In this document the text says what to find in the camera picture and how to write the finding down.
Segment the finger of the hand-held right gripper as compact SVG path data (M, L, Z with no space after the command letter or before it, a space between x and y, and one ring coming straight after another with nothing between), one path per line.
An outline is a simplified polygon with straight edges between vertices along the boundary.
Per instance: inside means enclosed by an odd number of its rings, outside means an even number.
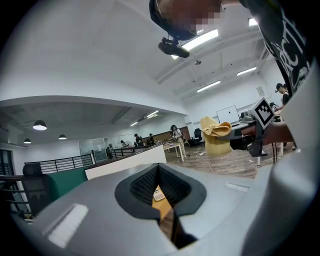
M243 136L238 139L232 139L230 140L230 147L233 150L241 150L241 151L247 151L248 145L252 143L252 137L251 136Z
M252 127L255 126L257 123L256 120L254 121L250 121L250 122L239 122L238 124L233 124L231 126L231 131L228 135L225 136L218 136L217 139L218 140L237 140L240 139L243 135L242 135L242 130L248 127Z

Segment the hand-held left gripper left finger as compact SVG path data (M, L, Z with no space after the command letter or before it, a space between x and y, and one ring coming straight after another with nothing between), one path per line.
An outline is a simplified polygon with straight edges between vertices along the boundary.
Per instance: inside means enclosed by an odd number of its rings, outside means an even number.
M177 247L154 219L124 211L115 198L118 183L143 165L90 179L46 207L28 224L13 216L26 255L167 256Z

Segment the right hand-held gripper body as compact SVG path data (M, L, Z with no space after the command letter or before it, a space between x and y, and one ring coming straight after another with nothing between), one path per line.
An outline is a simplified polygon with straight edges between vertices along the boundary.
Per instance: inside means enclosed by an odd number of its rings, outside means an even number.
M275 117L273 109L264 97L256 101L246 112L247 128L255 128L253 141L248 144L247 149L252 157L266 156L263 153L263 139L265 130Z

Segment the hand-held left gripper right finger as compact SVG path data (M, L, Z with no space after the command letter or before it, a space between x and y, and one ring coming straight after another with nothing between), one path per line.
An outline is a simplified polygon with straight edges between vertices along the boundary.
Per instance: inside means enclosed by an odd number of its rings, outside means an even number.
M172 164L159 167L190 184L174 206L174 231L162 256L242 256L258 212L258 180L218 175Z

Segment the person's right hand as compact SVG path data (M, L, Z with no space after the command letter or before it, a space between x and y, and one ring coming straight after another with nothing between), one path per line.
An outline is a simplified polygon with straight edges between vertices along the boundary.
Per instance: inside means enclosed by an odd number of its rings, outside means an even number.
M257 127L255 125L247 126L241 130L243 136L255 137L257 133Z

